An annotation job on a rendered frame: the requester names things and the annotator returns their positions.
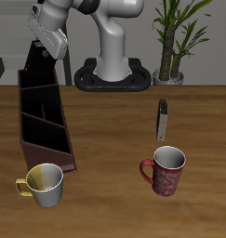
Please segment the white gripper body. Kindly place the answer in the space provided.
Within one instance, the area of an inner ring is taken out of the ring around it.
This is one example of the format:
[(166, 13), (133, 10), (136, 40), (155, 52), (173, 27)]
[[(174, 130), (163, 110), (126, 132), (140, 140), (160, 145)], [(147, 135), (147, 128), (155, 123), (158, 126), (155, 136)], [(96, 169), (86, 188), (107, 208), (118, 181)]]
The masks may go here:
[(33, 13), (29, 15), (28, 26), (53, 59), (62, 60), (65, 57), (68, 40), (61, 29), (57, 29), (55, 32), (46, 30), (39, 24)]

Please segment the dark brown desk caddy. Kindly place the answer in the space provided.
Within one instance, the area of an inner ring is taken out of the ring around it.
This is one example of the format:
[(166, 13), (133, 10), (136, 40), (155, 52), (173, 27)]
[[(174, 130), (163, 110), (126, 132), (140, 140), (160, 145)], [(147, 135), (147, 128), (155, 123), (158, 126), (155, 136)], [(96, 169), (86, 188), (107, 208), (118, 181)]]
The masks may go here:
[(60, 99), (56, 61), (32, 41), (25, 67), (18, 71), (20, 144), (29, 169), (53, 163), (64, 173), (76, 170)]

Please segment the black book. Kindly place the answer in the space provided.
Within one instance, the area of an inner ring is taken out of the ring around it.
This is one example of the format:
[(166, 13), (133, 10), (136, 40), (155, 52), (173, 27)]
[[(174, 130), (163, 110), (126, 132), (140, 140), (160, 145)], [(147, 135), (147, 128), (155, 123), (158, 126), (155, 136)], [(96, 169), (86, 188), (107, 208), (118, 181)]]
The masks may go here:
[(160, 141), (165, 140), (166, 125), (168, 118), (167, 99), (159, 99), (157, 120), (156, 120), (156, 139)]

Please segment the green pot plant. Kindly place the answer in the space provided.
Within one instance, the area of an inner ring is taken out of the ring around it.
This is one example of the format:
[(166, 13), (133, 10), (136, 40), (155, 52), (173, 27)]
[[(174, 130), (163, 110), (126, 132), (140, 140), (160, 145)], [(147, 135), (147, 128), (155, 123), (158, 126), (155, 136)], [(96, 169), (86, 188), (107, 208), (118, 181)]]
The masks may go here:
[(153, 24), (158, 22), (162, 27), (161, 30), (157, 29), (157, 32), (160, 36), (158, 41), (163, 45), (163, 50), (160, 68), (153, 72), (155, 86), (182, 85), (184, 75), (179, 71), (180, 60), (185, 56), (192, 56), (193, 53), (190, 50), (194, 46), (208, 41), (208, 38), (203, 38), (206, 26), (192, 35), (197, 20), (187, 26), (183, 25), (183, 22), (211, 2), (212, 0), (202, 0), (195, 4), (192, 1), (184, 9), (181, 9), (179, 7), (180, 0), (163, 0), (164, 12), (156, 9), (160, 17), (156, 18)]

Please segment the yellow and white mug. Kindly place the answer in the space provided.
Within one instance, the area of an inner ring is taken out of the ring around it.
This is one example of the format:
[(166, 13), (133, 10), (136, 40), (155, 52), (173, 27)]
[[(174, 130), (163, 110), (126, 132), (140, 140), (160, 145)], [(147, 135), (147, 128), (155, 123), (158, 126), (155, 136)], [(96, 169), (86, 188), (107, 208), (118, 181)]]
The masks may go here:
[(36, 165), (25, 178), (17, 178), (15, 186), (20, 196), (32, 197), (42, 207), (52, 207), (62, 197), (63, 172), (54, 164)]

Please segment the red patterned mug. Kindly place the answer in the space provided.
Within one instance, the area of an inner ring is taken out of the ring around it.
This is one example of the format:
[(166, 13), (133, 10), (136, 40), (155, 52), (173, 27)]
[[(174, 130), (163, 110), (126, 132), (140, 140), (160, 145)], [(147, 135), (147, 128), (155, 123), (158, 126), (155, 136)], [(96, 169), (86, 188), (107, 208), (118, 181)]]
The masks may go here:
[[(171, 146), (163, 146), (154, 152), (152, 160), (144, 160), (140, 163), (140, 173), (152, 185), (153, 190), (158, 195), (170, 196), (178, 186), (185, 163), (186, 157), (181, 150)], [(143, 171), (146, 165), (153, 168), (151, 178)]]

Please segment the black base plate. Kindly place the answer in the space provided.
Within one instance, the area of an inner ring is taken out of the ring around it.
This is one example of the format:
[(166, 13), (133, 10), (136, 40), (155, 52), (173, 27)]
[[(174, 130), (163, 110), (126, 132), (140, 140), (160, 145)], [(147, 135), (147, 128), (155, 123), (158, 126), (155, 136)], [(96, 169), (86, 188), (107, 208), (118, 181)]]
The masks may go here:
[(118, 82), (107, 82), (99, 79), (93, 71), (96, 68), (96, 59), (89, 58), (84, 66), (74, 75), (74, 84), (78, 89), (86, 92), (140, 92), (151, 85), (151, 74), (141, 66), (137, 58), (129, 58), (129, 67), (132, 74)]

